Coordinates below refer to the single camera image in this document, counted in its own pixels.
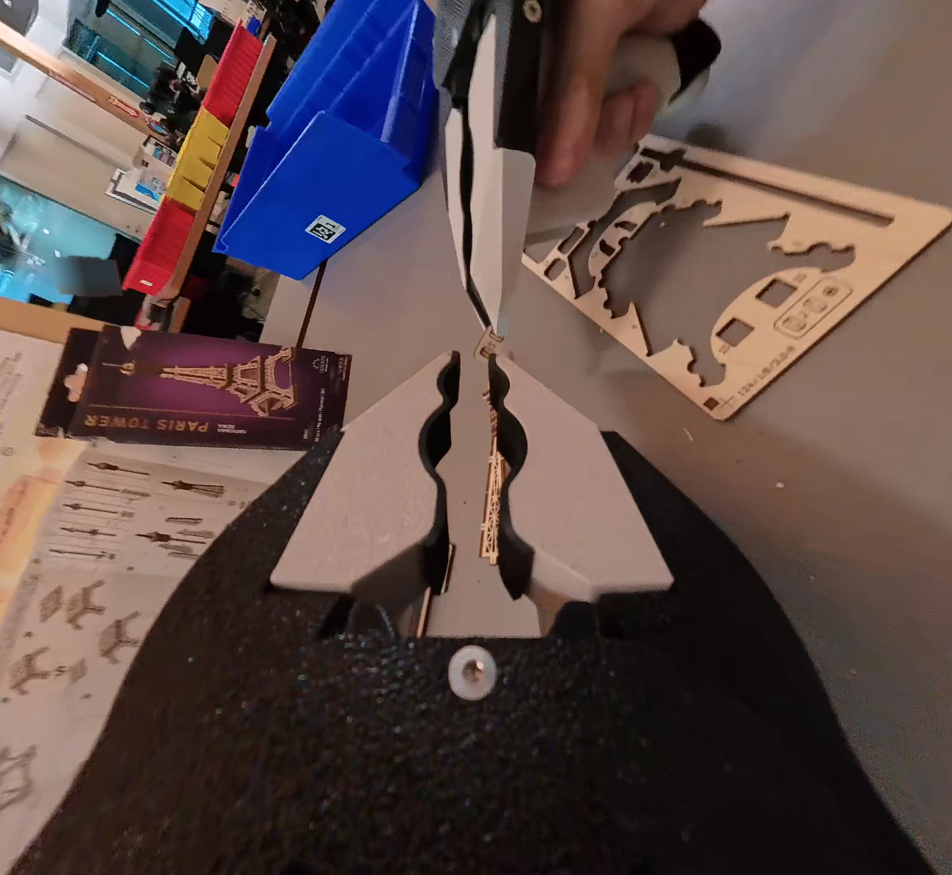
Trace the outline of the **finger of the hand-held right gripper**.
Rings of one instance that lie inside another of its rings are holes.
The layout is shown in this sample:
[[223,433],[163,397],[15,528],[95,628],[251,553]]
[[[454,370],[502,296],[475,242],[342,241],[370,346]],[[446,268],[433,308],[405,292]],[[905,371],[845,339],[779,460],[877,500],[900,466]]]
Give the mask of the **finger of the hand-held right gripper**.
[[469,107],[450,107],[445,124],[446,206],[462,285],[482,323],[491,323],[476,268],[484,242],[487,178],[483,151],[473,134]]
[[595,157],[569,187],[535,186],[539,32],[530,57],[511,57],[510,20],[479,24],[468,66],[468,296],[483,325],[510,328],[528,236],[554,235],[606,212],[618,157]]

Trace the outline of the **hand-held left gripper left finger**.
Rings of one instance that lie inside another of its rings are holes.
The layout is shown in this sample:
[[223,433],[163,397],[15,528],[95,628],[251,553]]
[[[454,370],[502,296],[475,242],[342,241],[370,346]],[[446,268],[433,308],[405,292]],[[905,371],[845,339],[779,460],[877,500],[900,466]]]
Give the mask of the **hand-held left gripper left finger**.
[[451,563],[446,485],[461,357],[447,351],[346,425],[269,583],[349,598],[421,635]]

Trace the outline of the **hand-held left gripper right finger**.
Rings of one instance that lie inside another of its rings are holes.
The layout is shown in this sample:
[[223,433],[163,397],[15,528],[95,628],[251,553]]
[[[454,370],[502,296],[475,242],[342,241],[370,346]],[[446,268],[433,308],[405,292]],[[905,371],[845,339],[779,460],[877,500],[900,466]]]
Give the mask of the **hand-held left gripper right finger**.
[[541,635],[570,604],[669,590],[673,574],[595,423],[505,357],[488,361],[497,446],[497,567]]

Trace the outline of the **wooden tower model spire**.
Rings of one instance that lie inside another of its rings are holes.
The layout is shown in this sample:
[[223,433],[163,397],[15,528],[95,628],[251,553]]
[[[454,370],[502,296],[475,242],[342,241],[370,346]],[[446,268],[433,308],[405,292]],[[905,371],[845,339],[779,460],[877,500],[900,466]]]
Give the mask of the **wooden tower model spire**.
[[490,393],[483,397],[489,407],[490,449],[486,488],[482,508],[481,538],[479,554],[491,566],[499,559],[499,525],[501,515],[502,486],[508,474],[508,465],[498,447],[498,413],[492,406]]

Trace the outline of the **wooden sheet with arch cutouts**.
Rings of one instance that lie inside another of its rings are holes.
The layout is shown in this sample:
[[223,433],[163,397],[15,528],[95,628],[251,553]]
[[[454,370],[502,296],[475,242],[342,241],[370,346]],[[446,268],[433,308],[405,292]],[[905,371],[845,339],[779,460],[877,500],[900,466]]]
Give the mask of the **wooden sheet with arch cutouts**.
[[[649,331],[649,300],[684,262],[704,338]],[[607,213],[522,263],[708,417],[725,422],[950,229],[950,209],[649,136]]]

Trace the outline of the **grey desk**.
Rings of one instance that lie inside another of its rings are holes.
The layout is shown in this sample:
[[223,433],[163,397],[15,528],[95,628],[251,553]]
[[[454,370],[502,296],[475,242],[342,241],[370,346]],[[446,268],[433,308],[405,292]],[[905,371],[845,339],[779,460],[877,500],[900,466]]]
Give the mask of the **grey desk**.
[[[950,207],[950,0],[708,0],[723,51],[660,133]],[[729,423],[532,276],[508,354],[742,548],[852,748],[950,873],[950,234]]]

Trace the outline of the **blue bin with tag label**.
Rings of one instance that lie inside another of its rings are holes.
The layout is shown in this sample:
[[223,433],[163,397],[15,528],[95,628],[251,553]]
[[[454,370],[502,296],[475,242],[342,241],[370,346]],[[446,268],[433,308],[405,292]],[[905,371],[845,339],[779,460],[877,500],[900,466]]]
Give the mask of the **blue bin with tag label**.
[[247,149],[214,251],[303,280],[422,184],[437,112],[424,0],[336,0]]

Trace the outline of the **purple tower model box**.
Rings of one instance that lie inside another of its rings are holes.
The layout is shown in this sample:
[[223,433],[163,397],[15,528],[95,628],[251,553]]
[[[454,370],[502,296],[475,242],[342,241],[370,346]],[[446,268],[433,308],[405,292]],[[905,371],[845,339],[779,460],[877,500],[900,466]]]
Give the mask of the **purple tower model box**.
[[306,451],[343,425],[350,355],[108,324],[68,335],[35,434]]

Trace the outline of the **red plastic bin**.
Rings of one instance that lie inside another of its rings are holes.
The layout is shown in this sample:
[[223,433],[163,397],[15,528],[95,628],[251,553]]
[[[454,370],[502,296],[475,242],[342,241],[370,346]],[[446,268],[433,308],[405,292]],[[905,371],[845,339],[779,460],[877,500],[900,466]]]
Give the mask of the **red plastic bin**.
[[153,296],[161,293],[174,275],[194,216],[194,211],[173,199],[160,202],[125,274],[125,290]]
[[244,24],[238,24],[211,78],[202,107],[225,127],[234,123],[264,46]]

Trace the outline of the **folded assembly leaflet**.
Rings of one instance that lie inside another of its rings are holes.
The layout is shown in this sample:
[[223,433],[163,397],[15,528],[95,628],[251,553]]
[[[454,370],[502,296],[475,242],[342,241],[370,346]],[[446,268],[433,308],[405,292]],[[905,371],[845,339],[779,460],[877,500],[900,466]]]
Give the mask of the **folded assembly leaflet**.
[[2,619],[2,870],[53,814],[173,590],[298,453],[86,445]]

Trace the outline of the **yellow plastic bin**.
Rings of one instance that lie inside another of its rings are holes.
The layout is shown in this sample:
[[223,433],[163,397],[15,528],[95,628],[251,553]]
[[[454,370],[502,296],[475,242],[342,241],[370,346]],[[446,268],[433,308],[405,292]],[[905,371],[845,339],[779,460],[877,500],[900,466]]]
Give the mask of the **yellow plastic bin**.
[[165,196],[196,213],[229,137],[229,128],[201,107],[184,138]]

